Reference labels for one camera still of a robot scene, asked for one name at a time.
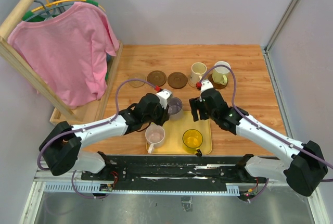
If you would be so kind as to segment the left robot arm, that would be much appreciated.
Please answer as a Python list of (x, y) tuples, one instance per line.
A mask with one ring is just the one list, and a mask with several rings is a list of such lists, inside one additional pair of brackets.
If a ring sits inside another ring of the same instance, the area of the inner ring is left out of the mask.
[(70, 125), (63, 121), (52, 129), (39, 146), (38, 160), (46, 162), (46, 170), (53, 176), (78, 169), (106, 180), (111, 175), (111, 167), (105, 155), (101, 152), (85, 152), (83, 148), (107, 138), (138, 132), (149, 123), (162, 126), (169, 119), (168, 101), (171, 97), (172, 93), (168, 90), (147, 93), (137, 104), (109, 118), (82, 125)]

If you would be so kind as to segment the woven rattan coaster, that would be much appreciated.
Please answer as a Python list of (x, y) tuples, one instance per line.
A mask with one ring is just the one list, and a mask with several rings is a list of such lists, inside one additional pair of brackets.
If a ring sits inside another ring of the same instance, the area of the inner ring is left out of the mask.
[(200, 81), (200, 79), (196, 79), (196, 78), (188, 78), (188, 84), (193, 87), (193, 88), (197, 88), (196, 84)]
[(146, 76), (143, 73), (133, 73), (129, 76), (129, 85), (138, 88), (145, 84)]

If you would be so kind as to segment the purple glass mug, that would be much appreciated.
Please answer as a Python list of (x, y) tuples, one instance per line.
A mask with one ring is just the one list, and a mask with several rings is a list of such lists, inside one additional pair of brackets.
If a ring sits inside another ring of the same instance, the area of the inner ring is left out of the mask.
[(183, 116), (183, 103), (178, 97), (172, 97), (168, 102), (169, 120), (176, 121)]

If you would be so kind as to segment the brown ceramic coaster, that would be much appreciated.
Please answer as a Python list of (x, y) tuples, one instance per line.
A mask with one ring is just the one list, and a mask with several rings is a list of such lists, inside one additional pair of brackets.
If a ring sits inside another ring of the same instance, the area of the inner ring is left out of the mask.
[(163, 86), (167, 81), (167, 76), (163, 71), (154, 70), (147, 76), (147, 82), (155, 86)]
[(217, 90), (224, 89), (228, 85), (228, 81), (227, 81), (226, 84), (215, 83), (214, 80), (213, 80), (212, 74), (209, 75), (208, 80), (213, 84), (213, 87)]
[(168, 76), (167, 82), (174, 89), (182, 89), (187, 84), (187, 77), (181, 72), (173, 72)]

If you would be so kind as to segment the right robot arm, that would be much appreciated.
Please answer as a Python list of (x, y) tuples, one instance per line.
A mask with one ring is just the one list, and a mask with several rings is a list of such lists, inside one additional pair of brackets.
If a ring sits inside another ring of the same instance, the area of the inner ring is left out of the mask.
[(222, 130), (244, 137), (276, 156), (276, 160), (250, 155), (236, 168), (236, 177), (248, 182), (262, 177), (287, 183), (295, 192), (311, 196), (324, 182), (328, 164), (320, 146), (282, 135), (257, 121), (247, 111), (224, 101), (219, 91), (209, 88), (189, 100), (194, 121), (213, 120)]

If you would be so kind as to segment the cream ceramic mug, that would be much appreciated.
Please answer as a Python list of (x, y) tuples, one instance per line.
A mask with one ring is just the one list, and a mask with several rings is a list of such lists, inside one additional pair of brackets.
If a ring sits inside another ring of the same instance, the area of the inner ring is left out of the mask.
[(191, 66), (191, 72), (189, 77), (190, 82), (193, 84), (199, 82), (206, 72), (207, 72), (207, 67), (204, 63), (200, 62), (193, 63)]

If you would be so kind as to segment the pink ceramic mug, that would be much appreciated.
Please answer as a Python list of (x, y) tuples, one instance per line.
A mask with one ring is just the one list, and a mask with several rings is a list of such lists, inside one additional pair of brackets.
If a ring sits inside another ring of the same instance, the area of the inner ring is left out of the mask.
[(145, 138), (148, 145), (147, 152), (152, 154), (155, 149), (164, 144), (165, 130), (159, 125), (150, 125), (145, 131)]

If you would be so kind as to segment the white green-handled mug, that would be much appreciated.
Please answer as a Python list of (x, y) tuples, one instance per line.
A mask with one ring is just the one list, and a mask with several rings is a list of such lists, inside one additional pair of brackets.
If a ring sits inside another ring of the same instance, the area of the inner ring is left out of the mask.
[(225, 61), (218, 61), (215, 63), (215, 66), (217, 67), (213, 70), (213, 81), (220, 85), (227, 85), (228, 76), (230, 74), (230, 70), (228, 68), (231, 68), (230, 64)]

